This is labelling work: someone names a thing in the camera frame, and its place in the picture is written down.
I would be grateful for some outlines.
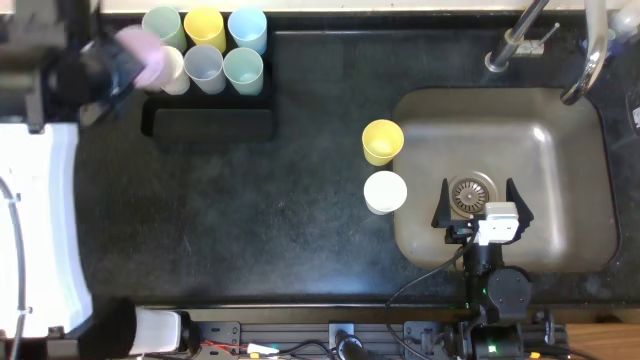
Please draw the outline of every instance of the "sink basin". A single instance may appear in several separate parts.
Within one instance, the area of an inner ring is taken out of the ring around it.
[[[456,246],[433,229],[442,179],[452,214],[505,201],[513,178],[535,220],[503,248],[508,265],[538,272],[604,267],[618,246],[600,118],[582,99],[563,105],[558,89],[427,89],[406,95],[393,119],[405,144],[393,170],[409,196],[395,212],[396,242],[414,264],[433,268]]]

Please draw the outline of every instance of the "faucet handle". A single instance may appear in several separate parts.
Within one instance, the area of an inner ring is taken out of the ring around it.
[[[551,30],[540,40],[523,40],[513,54],[514,57],[537,57],[544,53],[544,43],[558,30],[560,23],[555,23]]]

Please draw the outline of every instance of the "yellow cup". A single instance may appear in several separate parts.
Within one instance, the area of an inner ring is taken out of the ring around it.
[[[371,165],[382,166],[393,159],[404,145],[402,129],[391,120],[376,120],[362,132],[364,157]]]
[[[201,7],[191,10],[184,18],[184,30],[196,45],[212,45],[221,53],[227,49],[224,20],[217,9]]]

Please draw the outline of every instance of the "wooden surface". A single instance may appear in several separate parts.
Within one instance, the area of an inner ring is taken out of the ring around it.
[[[640,359],[640,325],[575,324],[567,330],[572,349],[601,360]]]

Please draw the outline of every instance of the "faucet base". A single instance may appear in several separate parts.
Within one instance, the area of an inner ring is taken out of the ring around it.
[[[489,69],[489,71],[497,73],[507,70],[509,62],[505,63],[503,66],[495,66],[491,63],[491,52],[489,52],[487,56],[484,57],[484,65]]]

